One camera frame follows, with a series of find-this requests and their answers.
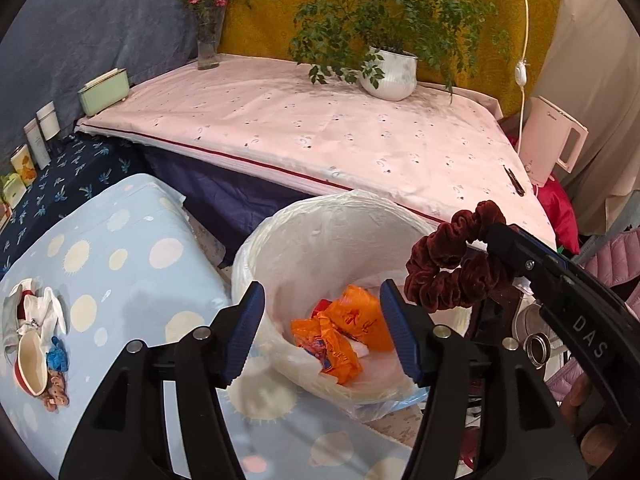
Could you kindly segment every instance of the blue gripper pad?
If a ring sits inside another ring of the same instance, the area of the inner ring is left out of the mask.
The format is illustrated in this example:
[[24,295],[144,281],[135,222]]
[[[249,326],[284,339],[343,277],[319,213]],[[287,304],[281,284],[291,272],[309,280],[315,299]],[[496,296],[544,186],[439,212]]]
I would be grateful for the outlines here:
[[234,308],[239,309],[240,314],[231,338],[226,344],[222,378],[227,384],[231,384],[231,381],[242,372],[244,362],[254,342],[255,333],[264,313],[264,287],[258,282],[252,282],[238,306]]
[[422,309],[419,306],[407,305],[393,280],[386,280],[380,287],[380,307],[396,345],[402,370],[416,384],[420,384],[424,379],[424,372],[420,366],[420,347],[416,339],[417,334],[414,333],[410,325],[413,317],[410,309],[420,310],[420,314],[422,314]]

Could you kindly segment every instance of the mustard yellow curtain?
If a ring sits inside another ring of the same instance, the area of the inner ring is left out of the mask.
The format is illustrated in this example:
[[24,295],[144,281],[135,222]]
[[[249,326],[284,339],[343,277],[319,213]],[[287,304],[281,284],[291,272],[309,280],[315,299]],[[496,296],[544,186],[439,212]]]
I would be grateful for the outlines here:
[[[289,41],[295,28],[293,15],[298,5],[307,0],[255,0],[253,9],[236,1],[227,9],[220,52],[242,56],[290,59]],[[505,115],[520,109],[520,89],[513,79],[513,69],[522,54],[525,35],[524,0],[492,0],[498,9],[497,28],[507,30],[511,38],[511,59],[505,61],[492,45],[485,30],[478,50],[478,73],[475,77],[460,75],[458,86],[470,88],[500,101]],[[560,0],[529,0],[529,47],[527,49],[528,83],[533,85],[540,74],[556,26]],[[437,73],[421,67],[418,79],[440,82]]]

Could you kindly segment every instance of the tissue box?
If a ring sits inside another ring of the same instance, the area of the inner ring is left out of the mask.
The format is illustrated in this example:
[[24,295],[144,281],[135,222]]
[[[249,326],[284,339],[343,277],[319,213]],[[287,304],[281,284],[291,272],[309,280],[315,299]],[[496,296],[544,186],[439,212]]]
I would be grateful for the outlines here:
[[128,94],[129,78],[123,68],[102,74],[78,91],[82,110],[89,117],[123,100]]

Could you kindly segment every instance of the kettle handle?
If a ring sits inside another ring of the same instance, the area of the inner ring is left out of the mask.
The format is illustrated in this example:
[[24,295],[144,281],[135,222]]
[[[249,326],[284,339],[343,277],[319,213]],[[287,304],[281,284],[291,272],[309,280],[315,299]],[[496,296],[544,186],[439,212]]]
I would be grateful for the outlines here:
[[589,131],[577,121],[572,124],[572,130],[575,130],[578,133],[578,140],[575,141],[574,148],[571,150],[569,158],[565,162],[558,157],[558,166],[567,173],[571,173],[573,171],[575,162],[578,160],[578,155],[580,155],[582,147],[584,146],[584,141],[587,140],[587,134],[589,133]]

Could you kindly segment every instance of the dark red velvet scrunchie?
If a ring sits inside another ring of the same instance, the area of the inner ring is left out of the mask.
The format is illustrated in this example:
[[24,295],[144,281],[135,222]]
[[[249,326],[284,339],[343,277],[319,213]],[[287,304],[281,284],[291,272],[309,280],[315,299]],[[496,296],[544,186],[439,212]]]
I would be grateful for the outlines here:
[[435,312],[455,306],[470,307],[487,298],[494,288],[509,286],[514,273],[495,256],[478,253],[462,262],[466,244],[475,240],[485,242],[489,227],[495,223],[504,224],[506,220],[495,202],[487,200],[480,202],[475,212],[458,211],[451,222],[440,224],[434,233],[418,240],[406,263],[407,299]]

